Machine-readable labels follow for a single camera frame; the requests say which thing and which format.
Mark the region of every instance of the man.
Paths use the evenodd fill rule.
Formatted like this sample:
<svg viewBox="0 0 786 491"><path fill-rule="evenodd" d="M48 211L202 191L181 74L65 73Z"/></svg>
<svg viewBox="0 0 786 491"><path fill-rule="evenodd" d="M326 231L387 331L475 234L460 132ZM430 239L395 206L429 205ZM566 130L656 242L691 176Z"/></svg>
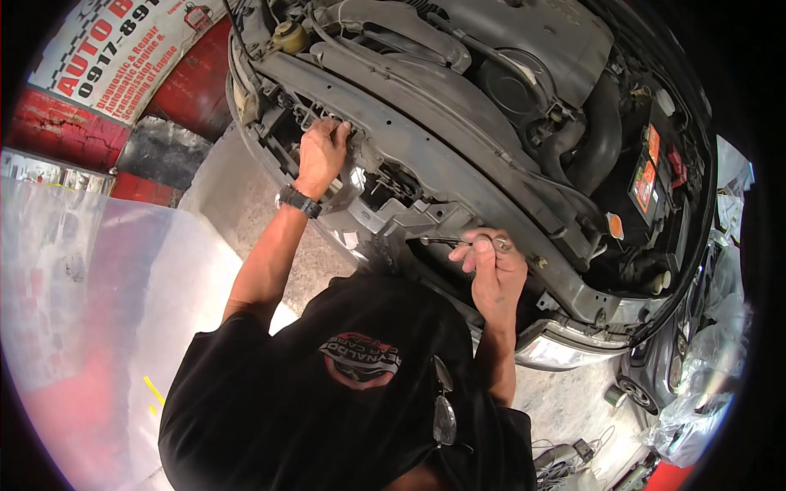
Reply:
<svg viewBox="0 0 786 491"><path fill-rule="evenodd" d="M314 122L292 188L318 200L349 123ZM516 389L516 305L527 265L504 231L451 253L476 271L472 342L442 296L355 274L271 337L307 215L282 204L237 274L221 327L194 336L164 408L163 469L180 489L534 489Z"/></svg>

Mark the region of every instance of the watch strap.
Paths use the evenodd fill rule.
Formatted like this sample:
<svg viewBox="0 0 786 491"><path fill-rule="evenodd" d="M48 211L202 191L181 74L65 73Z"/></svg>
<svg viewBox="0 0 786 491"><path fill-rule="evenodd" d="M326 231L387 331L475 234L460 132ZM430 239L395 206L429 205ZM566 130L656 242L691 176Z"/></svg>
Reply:
<svg viewBox="0 0 786 491"><path fill-rule="evenodd" d="M291 185L281 188L278 193L278 203L286 203L291 207L297 208L307 214L309 218L316 218L322 212L322 206L308 196L304 196L300 191Z"/></svg>

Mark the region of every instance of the red and white sign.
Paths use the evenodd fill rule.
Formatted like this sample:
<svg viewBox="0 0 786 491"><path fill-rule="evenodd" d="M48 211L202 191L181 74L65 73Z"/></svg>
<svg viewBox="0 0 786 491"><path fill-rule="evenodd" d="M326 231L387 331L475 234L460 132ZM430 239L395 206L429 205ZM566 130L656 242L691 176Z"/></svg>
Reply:
<svg viewBox="0 0 786 491"><path fill-rule="evenodd" d="M28 81L133 125L170 70L224 13L221 0L83 0Z"/></svg>

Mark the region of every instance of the car wheel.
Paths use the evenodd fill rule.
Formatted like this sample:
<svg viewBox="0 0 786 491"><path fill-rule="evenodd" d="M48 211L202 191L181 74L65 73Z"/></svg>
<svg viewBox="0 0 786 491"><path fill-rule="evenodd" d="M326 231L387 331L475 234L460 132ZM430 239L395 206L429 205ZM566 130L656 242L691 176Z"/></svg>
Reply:
<svg viewBox="0 0 786 491"><path fill-rule="evenodd" d="M644 408L648 413L658 416L658 406L652 400L652 396L644 389L644 387L635 383L632 379L624 375L617 377L617 385L619 388L628 394L628 398L636 404Z"/></svg>

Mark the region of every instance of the concrete floor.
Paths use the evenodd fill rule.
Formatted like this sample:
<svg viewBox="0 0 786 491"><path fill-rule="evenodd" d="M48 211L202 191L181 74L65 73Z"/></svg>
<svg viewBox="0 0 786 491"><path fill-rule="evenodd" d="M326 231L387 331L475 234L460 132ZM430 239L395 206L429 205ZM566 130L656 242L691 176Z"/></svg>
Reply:
<svg viewBox="0 0 786 491"><path fill-rule="evenodd" d="M196 214L245 259L273 217L277 191L231 126L200 167L179 208ZM345 277L353 271L354 267L309 226L282 300L288 309L279 316L281 326L300 315L308 301L328 286L331 277ZM589 442L614 427L613 434L606 433L604 438L608 440L592 464L604 489L613 486L648 453L634 439L641 431L639 420L645 419L637 414L633 403L628 401L614 410L603 400L618 370L619 359L561 373L516 367L513 407L525 411L532 420L535 456L550 442L572 444L579 438Z"/></svg>

